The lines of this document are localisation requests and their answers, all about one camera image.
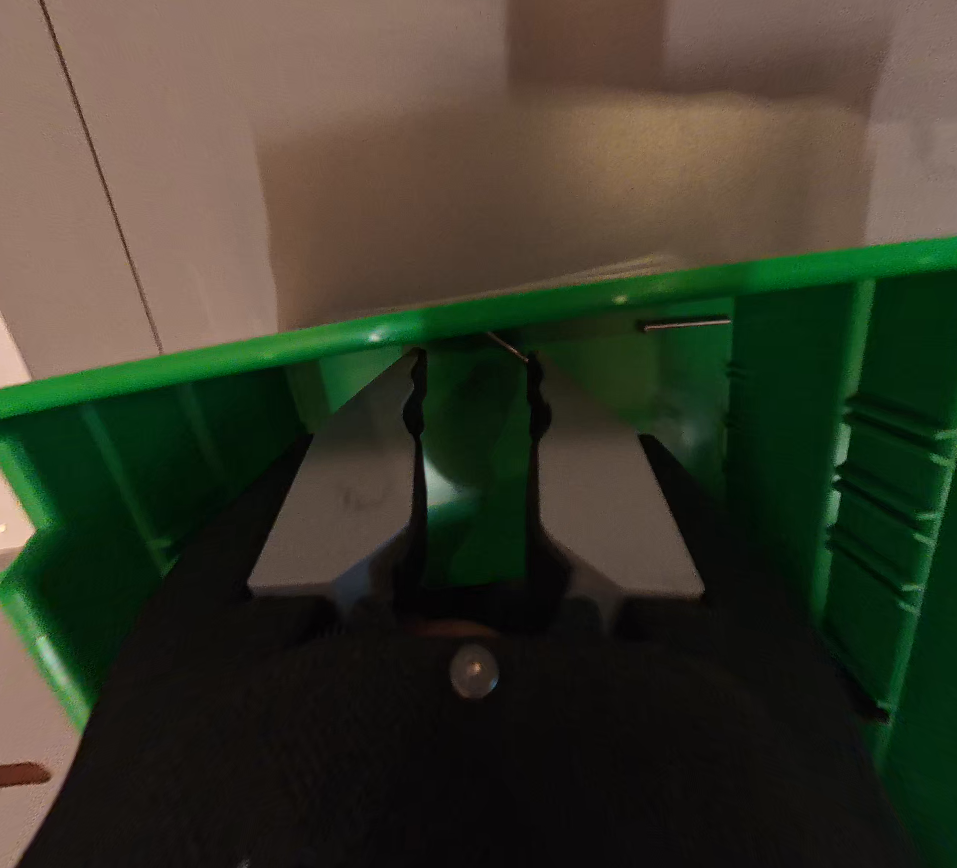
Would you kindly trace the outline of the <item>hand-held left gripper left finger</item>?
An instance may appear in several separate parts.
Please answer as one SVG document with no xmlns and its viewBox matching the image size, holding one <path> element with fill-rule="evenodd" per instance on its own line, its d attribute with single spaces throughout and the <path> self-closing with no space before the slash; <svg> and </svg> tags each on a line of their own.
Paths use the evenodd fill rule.
<svg viewBox="0 0 957 868">
<path fill-rule="evenodd" d="M 312 438 L 249 579 L 254 597 L 393 603 L 426 522 L 427 356 L 413 349 Z"/>
</svg>

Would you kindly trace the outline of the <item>green plastic bin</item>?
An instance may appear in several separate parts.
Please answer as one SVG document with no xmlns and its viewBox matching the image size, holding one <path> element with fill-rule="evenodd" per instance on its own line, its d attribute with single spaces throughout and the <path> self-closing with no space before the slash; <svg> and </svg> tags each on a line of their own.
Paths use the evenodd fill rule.
<svg viewBox="0 0 957 868">
<path fill-rule="evenodd" d="M 726 314 L 643 334 L 638 321 Z M 185 539 L 402 349 L 447 402 L 539 349 L 724 503 L 864 696 L 927 866 L 955 866 L 955 239 L 664 270 L 356 320 L 2 390 L 35 528 L 2 607 L 83 729 Z"/>
</svg>

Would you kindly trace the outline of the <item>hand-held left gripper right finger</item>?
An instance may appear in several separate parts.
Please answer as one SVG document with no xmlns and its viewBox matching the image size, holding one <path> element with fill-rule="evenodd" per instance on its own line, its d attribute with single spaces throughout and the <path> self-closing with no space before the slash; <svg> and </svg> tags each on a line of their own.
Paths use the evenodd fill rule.
<svg viewBox="0 0 957 868">
<path fill-rule="evenodd" d="M 598 609 L 628 600 L 695 604 L 704 584 L 638 432 L 551 359 L 527 358 L 538 520 L 569 567 L 566 597 Z"/>
</svg>

